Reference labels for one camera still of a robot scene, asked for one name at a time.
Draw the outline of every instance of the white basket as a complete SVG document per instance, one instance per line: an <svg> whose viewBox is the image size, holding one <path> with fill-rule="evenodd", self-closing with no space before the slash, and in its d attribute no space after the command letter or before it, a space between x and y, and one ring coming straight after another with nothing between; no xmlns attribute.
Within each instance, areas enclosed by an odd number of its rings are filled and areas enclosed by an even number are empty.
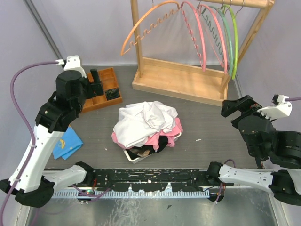
<svg viewBox="0 0 301 226"><path fill-rule="evenodd" d="M178 138L179 138L181 135L182 135L181 132L180 132L178 135L176 135L176 136L174 137L174 141L177 141ZM126 151L125 149L123 149L123 152L124 152L124 154L126 155L127 159L128 159L131 163L133 163L133 164L135 164L135 163L141 161L142 159L145 159L145 158L149 157L149 155L148 155L148 156L142 157L142 158L131 159L131 157L129 156L129 154L127 153L127 151Z"/></svg>

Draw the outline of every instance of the pile of clothes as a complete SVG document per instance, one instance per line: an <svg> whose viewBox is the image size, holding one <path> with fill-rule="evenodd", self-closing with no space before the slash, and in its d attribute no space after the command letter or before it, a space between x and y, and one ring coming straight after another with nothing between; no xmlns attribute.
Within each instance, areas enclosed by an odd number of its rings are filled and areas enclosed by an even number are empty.
<svg viewBox="0 0 301 226"><path fill-rule="evenodd" d="M183 132L178 113L159 101L126 105L119 109L112 140L128 150L131 158L146 157L174 147L174 137Z"/></svg>

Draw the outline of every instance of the white wall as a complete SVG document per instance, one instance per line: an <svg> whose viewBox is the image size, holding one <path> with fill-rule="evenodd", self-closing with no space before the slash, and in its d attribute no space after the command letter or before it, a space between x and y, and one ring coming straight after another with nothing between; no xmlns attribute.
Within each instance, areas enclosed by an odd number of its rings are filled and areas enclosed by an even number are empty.
<svg viewBox="0 0 301 226"><path fill-rule="evenodd" d="M10 80L28 64L56 59L22 1L1 1L0 28L0 179L5 179L17 168L30 141L29 132L10 98ZM54 91L59 72L58 66L41 66L24 72L16 80L17 101L32 125L40 106ZM0 204L4 196L0 191ZM5 226L13 225L18 207L14 197L10 197L4 215Z"/></svg>
<svg viewBox="0 0 301 226"><path fill-rule="evenodd" d="M243 95L251 95L263 106L270 105L275 93L301 96L301 26L296 24L301 19L300 10L299 0L275 1L238 67ZM301 101L294 102L291 116L273 124L278 130L301 131L300 115ZM290 226L299 226L301 207L284 207Z"/></svg>
<svg viewBox="0 0 301 226"><path fill-rule="evenodd" d="M198 1L190 0L196 7ZM135 50L120 56L121 47L133 27L130 0L34 0L41 17L64 57L80 55L85 65L137 64ZM138 0L142 16L151 0ZM149 28L175 6L168 4L153 12L141 25ZM240 7L232 7L236 12ZM194 15L188 6L193 24ZM240 43L248 33L258 9L243 8L237 16ZM208 64L218 64L207 39ZM142 41L143 55L162 60L199 64L188 29L180 13L164 21Z"/></svg>

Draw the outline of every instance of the green hanger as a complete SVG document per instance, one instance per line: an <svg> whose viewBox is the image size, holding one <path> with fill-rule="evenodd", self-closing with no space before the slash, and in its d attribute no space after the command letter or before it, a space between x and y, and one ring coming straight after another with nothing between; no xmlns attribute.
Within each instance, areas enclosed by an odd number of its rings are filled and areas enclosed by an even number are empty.
<svg viewBox="0 0 301 226"><path fill-rule="evenodd" d="M229 5L224 5L223 6L223 14L225 14L225 9L228 8L229 12L232 17L233 21L233 27L234 27L234 35L235 35L235 58L234 58L234 68L233 68L233 74L232 74L232 79L235 79L236 72L237 72L237 61L238 61L238 31L237 31L237 24L236 24L236 18L233 13L233 10Z"/></svg>
<svg viewBox="0 0 301 226"><path fill-rule="evenodd" d="M219 15L222 18L223 24L224 24L224 28L225 28L225 36L226 36L226 42L227 42L227 49L228 49L228 56L229 56L229 61L230 61L230 68L228 71L228 74L230 77L232 77L232 72L233 72L233 50L232 50L232 37L231 37L231 32L228 26L228 22L227 19L225 18L224 14L220 11L219 8L215 7L215 6L209 6L210 8L213 8L214 10L216 10Z"/></svg>

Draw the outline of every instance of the clothes hanger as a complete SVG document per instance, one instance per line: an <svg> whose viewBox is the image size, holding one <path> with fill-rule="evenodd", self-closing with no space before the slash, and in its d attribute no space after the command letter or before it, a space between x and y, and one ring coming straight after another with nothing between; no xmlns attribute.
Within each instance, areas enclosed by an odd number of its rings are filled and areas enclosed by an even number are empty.
<svg viewBox="0 0 301 226"><path fill-rule="evenodd" d="M141 22L142 22L149 14L151 14L154 10L156 10L157 8L159 8L159 7L161 7L161 6L165 5L165 4L169 4L169 3L176 4L177 10L173 10L173 9L172 9L172 10L169 12L169 14L168 14L168 13L165 13L165 14L164 14L163 19L158 18L156 24L151 24L151 25L150 25L150 29L149 29L149 30L147 30L147 29L144 30L142 36L138 35L137 38L136 38L136 40L135 40L135 42L131 41L131 42L129 43L129 48L128 48L127 50L125 50L126 45L127 45L128 41L129 41L129 39L130 39L131 36L133 35L133 33L134 33L134 31L136 30L136 28L140 25L140 23L141 23ZM132 30L130 31L130 33L128 34L126 40L125 40L124 43L123 43L123 46L122 46L122 49L121 49L121 55L124 55L125 53L127 53L133 46L137 45L138 40L144 39L145 36L146 36L147 34L149 34L149 33L152 31L153 28L156 28L156 27L157 27L160 23L162 23L165 19L168 19L171 15L177 13L179 10L180 10L180 5L179 5L179 3L178 3L177 1L174 1L174 0L164 1L164 2L161 2L161 3L159 3L159 4L155 5L155 6L153 6L153 7L152 7L149 11L147 11L147 12L146 12L146 13L138 20L138 22L133 26Z"/></svg>
<svg viewBox="0 0 301 226"><path fill-rule="evenodd" d="M223 34L222 34L222 29L221 29L220 23L218 22L215 13L211 10L211 8L209 6L207 6L205 4L199 4L198 5L198 7L197 7L198 16L201 16L201 14L202 14L202 7L205 7L205 10L207 9L209 11L209 13L212 15L212 17L213 17L213 19L215 21L215 24L216 24L216 27L217 27L217 30L218 30L218 33L219 33L219 36L220 36L220 39L221 39L221 42L219 43L219 45L222 46L222 55L223 55L223 59L224 59L224 64L223 64L222 60L219 60L219 56L216 53L211 40L210 39L209 40L210 40L210 44L211 44L211 46L213 48L213 51L214 51L217 59L220 61L221 66L224 67L224 73L227 74L227 69L228 69L227 52L226 52L225 41L224 41L224 38L223 38ZM209 26L209 29L210 29L210 27L211 27L211 21L208 22L207 15L206 15L206 21L207 21L206 24Z"/></svg>
<svg viewBox="0 0 301 226"><path fill-rule="evenodd" d="M227 10L229 10L231 8L231 6L232 6L232 0L230 0L230 6L228 9L226 9L226 12L227 12Z"/></svg>
<svg viewBox="0 0 301 226"><path fill-rule="evenodd" d="M225 0L222 0L222 6L219 7L218 9L222 9L222 7L224 6L224 4L225 4Z"/></svg>
<svg viewBox="0 0 301 226"><path fill-rule="evenodd" d="M241 6L241 8L240 8L240 10L239 10L239 11L241 11L241 10L243 9L243 7L244 7L244 4L245 4L245 0L243 0L243 5Z"/></svg>
<svg viewBox="0 0 301 226"><path fill-rule="evenodd" d="M229 11L231 14L233 27L234 27L234 37L235 37L235 52L234 53L235 53L235 56L234 56L232 79L235 79L236 72L237 72L237 64L238 64L238 29L237 29L236 18L233 13L233 10L231 9L231 7L229 5L224 5L223 14L225 15L227 11Z"/></svg>
<svg viewBox="0 0 301 226"><path fill-rule="evenodd" d="M231 37L231 32L230 32L230 29L229 29L229 25L228 25L227 19L225 18L224 14L220 10L221 8L217 8L217 7L214 7L214 6L209 6L209 7L213 8L214 10L216 10L216 12L219 13L220 17L222 18L223 24L224 24L225 38L226 38L226 43L227 43L227 47L228 47L228 56L229 56L229 63L230 63L230 67L229 67L229 70L228 70L228 75L230 77L232 77L234 62L233 62L232 37Z"/></svg>
<svg viewBox="0 0 301 226"><path fill-rule="evenodd" d="M195 16L195 19L197 21L197 24L198 24L198 30L199 30L199 34L200 34L200 37L201 37L201 42L202 42L202 49L203 49L203 56L199 53L199 46L196 44L196 38L193 36L193 30L191 29L190 27L190 24L188 22L188 18L186 16L186 13L183 9L183 6L184 4L188 4L190 6L190 8L192 9L193 11L193 14ZM193 41L194 43L194 48L197 50L197 56L199 57L199 60L200 60L200 63L201 63L201 67L203 69L203 71L206 70L206 48L205 48L205 39L204 39L204 34L203 34L203 29L202 29L202 25L201 25L201 21L198 17L198 13L196 11L196 9L193 7L193 5L188 2L188 1L184 1L181 3L181 11L182 11L182 15L184 16L184 21L187 25L187 28L189 30L189 34L191 35L191 40Z"/></svg>

